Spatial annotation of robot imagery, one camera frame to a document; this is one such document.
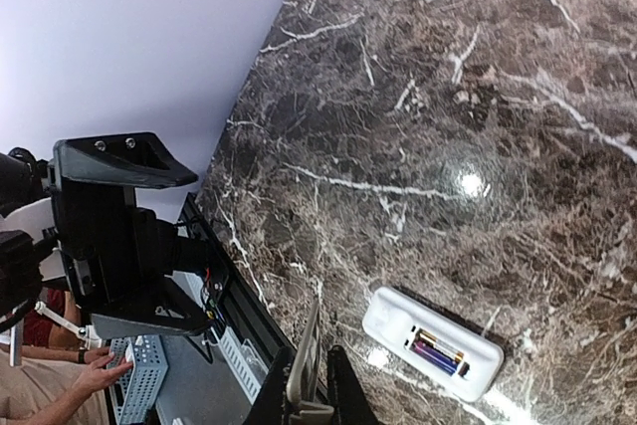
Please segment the person's bare hand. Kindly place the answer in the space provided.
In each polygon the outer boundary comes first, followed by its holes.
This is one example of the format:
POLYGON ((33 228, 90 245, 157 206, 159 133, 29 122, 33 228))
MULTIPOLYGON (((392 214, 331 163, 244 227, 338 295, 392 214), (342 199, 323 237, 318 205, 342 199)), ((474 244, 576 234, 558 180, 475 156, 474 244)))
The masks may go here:
POLYGON ((133 362, 117 360, 108 347, 91 349, 84 355, 86 366, 73 385, 75 395, 87 398, 109 388, 133 369, 133 362))

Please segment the person's bare forearm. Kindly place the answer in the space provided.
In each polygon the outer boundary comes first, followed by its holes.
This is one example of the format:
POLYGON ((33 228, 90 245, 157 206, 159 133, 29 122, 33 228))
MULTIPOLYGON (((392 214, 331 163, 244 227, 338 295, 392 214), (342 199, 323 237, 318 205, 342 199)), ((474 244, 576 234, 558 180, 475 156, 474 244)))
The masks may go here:
POLYGON ((60 398, 29 418, 8 420, 8 424, 60 425, 67 424, 76 412, 91 398, 93 393, 84 388, 74 387, 64 392, 60 398))

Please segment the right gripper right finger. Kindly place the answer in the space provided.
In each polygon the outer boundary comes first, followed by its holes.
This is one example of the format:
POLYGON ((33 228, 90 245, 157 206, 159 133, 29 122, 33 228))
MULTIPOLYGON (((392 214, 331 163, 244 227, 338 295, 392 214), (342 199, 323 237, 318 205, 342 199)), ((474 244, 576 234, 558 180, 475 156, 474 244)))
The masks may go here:
POLYGON ((333 408, 332 424, 379 424, 340 345, 333 346, 327 353, 327 399, 333 408))

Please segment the purple AAA battery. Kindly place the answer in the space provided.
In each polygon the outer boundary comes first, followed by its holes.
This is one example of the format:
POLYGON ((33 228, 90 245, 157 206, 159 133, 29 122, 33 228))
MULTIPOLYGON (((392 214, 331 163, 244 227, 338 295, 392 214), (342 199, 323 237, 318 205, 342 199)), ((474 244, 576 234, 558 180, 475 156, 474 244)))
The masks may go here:
POLYGON ((414 341, 411 350, 449 376, 453 376, 457 372, 458 363, 454 359, 424 341, 414 341))

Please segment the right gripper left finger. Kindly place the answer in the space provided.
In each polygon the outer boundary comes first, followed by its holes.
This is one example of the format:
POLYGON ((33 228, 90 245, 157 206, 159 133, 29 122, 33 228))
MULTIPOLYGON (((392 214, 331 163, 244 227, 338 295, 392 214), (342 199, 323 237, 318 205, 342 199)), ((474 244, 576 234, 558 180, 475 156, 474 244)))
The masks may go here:
POLYGON ((244 425, 290 425, 294 406, 290 396, 297 387, 299 371, 295 368, 296 353, 291 347, 281 347, 268 371, 244 425))

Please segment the gold AAA battery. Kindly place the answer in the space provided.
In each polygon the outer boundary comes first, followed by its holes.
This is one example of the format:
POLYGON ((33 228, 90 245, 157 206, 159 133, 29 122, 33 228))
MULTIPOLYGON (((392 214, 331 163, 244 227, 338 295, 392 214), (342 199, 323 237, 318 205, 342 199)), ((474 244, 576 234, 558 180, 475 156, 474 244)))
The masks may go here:
POLYGON ((436 348, 437 350, 443 352, 445 355, 447 355, 450 358, 454 359, 458 363, 458 369, 457 369, 457 372, 454 375, 458 375, 460 377, 465 377, 467 375, 467 373, 469 372, 470 365, 465 360, 465 354, 462 351, 460 351, 459 349, 457 349, 456 347, 448 344, 444 340, 438 338, 437 336, 435 336, 431 332, 426 331, 424 329, 419 329, 416 332, 413 342, 416 341, 416 340, 424 341, 427 344, 429 344, 429 345, 433 346, 434 348, 436 348))

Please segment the grey battery cover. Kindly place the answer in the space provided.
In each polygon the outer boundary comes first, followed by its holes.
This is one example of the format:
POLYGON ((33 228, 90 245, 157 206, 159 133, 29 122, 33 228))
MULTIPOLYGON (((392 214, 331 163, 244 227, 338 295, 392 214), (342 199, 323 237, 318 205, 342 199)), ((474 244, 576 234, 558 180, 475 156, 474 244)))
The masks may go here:
POLYGON ((333 407, 316 401, 319 366, 319 299, 315 299, 286 386, 287 400, 292 409, 290 424, 331 423, 333 407))

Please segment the white remote control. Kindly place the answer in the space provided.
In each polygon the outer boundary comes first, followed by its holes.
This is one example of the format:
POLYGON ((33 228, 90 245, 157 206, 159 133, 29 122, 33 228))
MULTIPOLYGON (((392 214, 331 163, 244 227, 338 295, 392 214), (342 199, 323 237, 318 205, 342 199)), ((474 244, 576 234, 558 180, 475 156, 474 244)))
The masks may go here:
POLYGON ((467 402, 479 400, 504 363, 495 343, 390 287, 374 292, 364 332, 467 402))

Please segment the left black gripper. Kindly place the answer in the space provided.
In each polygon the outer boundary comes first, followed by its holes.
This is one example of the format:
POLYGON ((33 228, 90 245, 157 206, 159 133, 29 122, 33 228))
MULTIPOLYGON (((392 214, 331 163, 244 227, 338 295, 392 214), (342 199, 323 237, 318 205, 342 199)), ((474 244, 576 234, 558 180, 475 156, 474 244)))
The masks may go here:
POLYGON ((139 188, 198 181, 153 132, 59 140, 52 208, 68 283, 102 339, 199 335, 203 309, 170 277, 174 227, 136 201, 139 188))

